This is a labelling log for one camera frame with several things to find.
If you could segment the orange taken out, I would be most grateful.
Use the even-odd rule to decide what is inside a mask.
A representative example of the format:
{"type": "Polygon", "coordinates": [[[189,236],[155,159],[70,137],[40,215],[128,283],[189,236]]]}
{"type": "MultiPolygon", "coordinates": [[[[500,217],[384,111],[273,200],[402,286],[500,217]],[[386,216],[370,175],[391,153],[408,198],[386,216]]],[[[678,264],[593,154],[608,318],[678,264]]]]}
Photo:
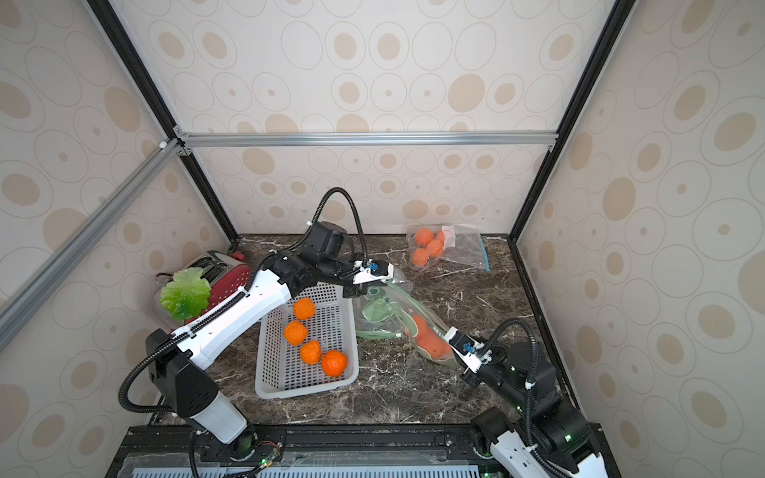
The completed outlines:
{"type": "Polygon", "coordinates": [[[311,341],[304,344],[300,350],[300,358],[304,364],[308,366],[314,366],[314,364],[320,364],[323,358],[323,349],[318,341],[311,341]]]}
{"type": "Polygon", "coordinates": [[[302,298],[294,303],[293,313],[297,320],[307,321],[317,314],[317,307],[312,299],[302,298]]]}
{"type": "Polygon", "coordinates": [[[322,370],[330,378],[340,378],[348,366],[348,358],[340,351],[326,352],[321,362],[322,370]]]}

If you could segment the green zip-top bag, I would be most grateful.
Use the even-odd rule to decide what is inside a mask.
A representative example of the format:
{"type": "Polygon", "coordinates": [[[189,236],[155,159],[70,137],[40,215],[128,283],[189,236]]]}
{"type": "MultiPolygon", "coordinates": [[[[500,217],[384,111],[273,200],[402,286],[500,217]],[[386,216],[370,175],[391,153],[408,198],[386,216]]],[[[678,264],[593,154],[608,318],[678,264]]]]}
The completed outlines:
{"type": "Polygon", "coordinates": [[[406,305],[414,283],[400,269],[384,286],[368,288],[364,296],[352,300],[356,335],[363,340],[399,339],[416,332],[416,323],[406,305]]]}

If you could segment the green-edged zip-top bag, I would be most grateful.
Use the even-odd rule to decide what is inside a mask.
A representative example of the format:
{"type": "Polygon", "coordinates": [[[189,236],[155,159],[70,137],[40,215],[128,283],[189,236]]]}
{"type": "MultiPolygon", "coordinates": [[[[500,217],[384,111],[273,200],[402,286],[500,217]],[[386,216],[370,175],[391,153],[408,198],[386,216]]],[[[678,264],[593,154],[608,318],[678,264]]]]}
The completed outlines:
{"type": "Polygon", "coordinates": [[[443,338],[448,326],[440,317],[396,284],[384,286],[384,293],[386,303],[418,353],[435,364],[457,368],[453,350],[443,338]]]}

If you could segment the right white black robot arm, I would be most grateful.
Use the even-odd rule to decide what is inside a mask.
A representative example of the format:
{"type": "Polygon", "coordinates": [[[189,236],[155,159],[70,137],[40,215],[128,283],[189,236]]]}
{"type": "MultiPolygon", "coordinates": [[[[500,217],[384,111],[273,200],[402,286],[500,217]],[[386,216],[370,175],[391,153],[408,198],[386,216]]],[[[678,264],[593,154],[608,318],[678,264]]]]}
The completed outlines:
{"type": "Polygon", "coordinates": [[[471,421],[480,457],[497,461],[512,477],[608,475],[590,422],[557,390],[557,370],[526,321],[506,320],[486,339],[456,329],[449,334],[463,381],[488,386],[519,415],[513,421],[492,407],[471,421]]]}

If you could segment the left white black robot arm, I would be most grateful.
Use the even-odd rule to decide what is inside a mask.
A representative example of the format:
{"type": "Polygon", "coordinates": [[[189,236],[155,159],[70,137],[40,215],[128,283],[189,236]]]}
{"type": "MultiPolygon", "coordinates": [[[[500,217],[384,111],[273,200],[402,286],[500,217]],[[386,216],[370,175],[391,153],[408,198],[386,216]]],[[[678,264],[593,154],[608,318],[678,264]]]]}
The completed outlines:
{"type": "Polygon", "coordinates": [[[370,257],[364,231],[357,235],[360,250],[344,258],[348,232],[313,216],[299,240],[267,254],[246,284],[210,312],[171,334],[152,334],[147,357],[119,388],[120,406],[134,413],[173,412],[223,444],[239,440],[249,423],[207,369],[261,319],[309,287],[340,286],[345,297],[354,298],[392,278],[388,262],[370,257]]]}

